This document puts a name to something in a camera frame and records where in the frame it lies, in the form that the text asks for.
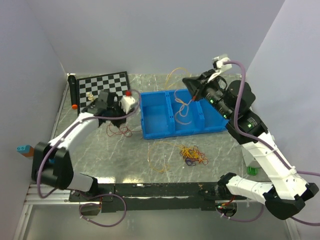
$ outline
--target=white wall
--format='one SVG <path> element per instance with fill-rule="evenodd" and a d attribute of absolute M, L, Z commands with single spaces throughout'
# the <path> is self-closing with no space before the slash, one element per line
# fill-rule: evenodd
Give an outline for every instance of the white wall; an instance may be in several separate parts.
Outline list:
<path fill-rule="evenodd" d="M 298 170 L 320 172 L 320 1 L 286 0 L 247 73 L 260 114 Z M 320 179 L 304 176 L 320 187 Z M 320 193 L 298 218 L 320 222 Z M 303 240 L 319 227 L 297 223 Z"/>
<path fill-rule="evenodd" d="M 284 0 L 27 0 L 66 72 L 200 73 L 250 65 Z"/>
<path fill-rule="evenodd" d="M 66 76 L 25 0 L 0 0 L 0 239 L 12 239 L 32 162 L 17 146 L 50 137 Z"/>

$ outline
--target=metal table surface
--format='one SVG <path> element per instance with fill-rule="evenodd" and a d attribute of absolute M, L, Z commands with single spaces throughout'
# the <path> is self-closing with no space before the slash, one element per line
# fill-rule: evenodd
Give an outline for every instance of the metal table surface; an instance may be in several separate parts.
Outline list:
<path fill-rule="evenodd" d="M 166 74 L 129 74 L 132 89 L 139 92 L 161 91 L 164 89 Z M 173 75 L 170 82 L 176 82 L 176 88 L 184 88 L 180 74 Z M 227 82 L 238 78 L 236 75 L 225 76 Z M 76 118 L 77 111 L 71 108 L 69 90 L 65 92 L 58 123 L 54 136 L 62 133 Z M 127 119 L 126 125 L 133 131 L 141 130 L 140 110 L 138 114 Z M 134 132 L 132 137 L 123 135 L 107 136 L 104 123 L 100 128 L 89 134 L 71 153 L 73 168 L 83 174 L 98 178 L 99 183 L 178 183 L 178 182 L 216 182 L 228 172 L 255 181 L 267 181 L 267 175 L 260 169 L 258 175 L 247 174 L 241 146 L 228 134 L 220 133 L 179 136 L 158 140 L 142 139 L 142 132 Z M 209 159 L 207 165 L 187 166 L 180 156 L 180 150 L 167 143 L 185 146 L 198 146 Z M 164 173 L 153 170 L 150 163 L 157 169 L 168 164 L 170 169 Z"/>

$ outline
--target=black and white checkerboard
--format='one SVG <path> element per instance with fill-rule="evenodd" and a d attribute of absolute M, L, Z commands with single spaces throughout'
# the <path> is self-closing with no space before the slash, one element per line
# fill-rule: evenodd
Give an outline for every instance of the black and white checkerboard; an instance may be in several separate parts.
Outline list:
<path fill-rule="evenodd" d="M 119 97 L 126 95 L 130 89 L 127 72 L 117 72 L 106 75 L 81 78 L 78 82 L 78 113 L 91 103 L 88 100 L 87 93 L 91 93 L 95 98 L 98 97 L 101 90 L 109 90 L 116 93 Z"/>

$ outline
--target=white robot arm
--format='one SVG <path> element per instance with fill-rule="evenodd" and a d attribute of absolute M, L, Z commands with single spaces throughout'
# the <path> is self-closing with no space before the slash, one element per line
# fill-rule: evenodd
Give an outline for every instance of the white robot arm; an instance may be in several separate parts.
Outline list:
<path fill-rule="evenodd" d="M 256 96 L 245 82 L 236 80 L 227 87 L 220 73 L 230 69 L 227 55 L 215 57 L 213 69 L 199 77 L 187 77 L 182 81 L 192 99 L 206 99 L 229 122 L 230 135 L 258 162 L 271 182 L 256 182 L 228 173 L 219 180 L 221 195 L 240 195 L 264 204 L 277 218 L 285 220 L 299 213 L 319 188 L 308 183 L 291 166 L 279 151 L 268 128 L 251 109 Z"/>
<path fill-rule="evenodd" d="M 110 119 L 120 127 L 126 117 L 137 108 L 138 102 L 128 92 L 118 98 L 115 92 L 100 91 L 97 99 L 85 107 L 77 119 L 59 136 L 46 142 L 39 142 L 34 148 L 31 178 L 58 189 L 72 189 L 95 195 L 98 191 L 98 180 L 95 177 L 75 172 L 70 155 L 76 147 L 102 123 Z"/>

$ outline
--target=blue plastic bin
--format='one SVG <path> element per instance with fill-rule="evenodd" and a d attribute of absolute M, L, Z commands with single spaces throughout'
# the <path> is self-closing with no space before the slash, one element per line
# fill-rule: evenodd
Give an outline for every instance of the blue plastic bin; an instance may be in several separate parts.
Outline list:
<path fill-rule="evenodd" d="M 174 114 L 181 103 L 176 102 L 174 90 L 141 93 L 141 127 L 144 139 L 161 139 L 194 134 L 216 133 L 226 130 L 224 119 L 206 100 L 192 101 L 185 117 Z M 185 103 L 191 99 L 187 89 L 176 91 L 176 96 Z"/>

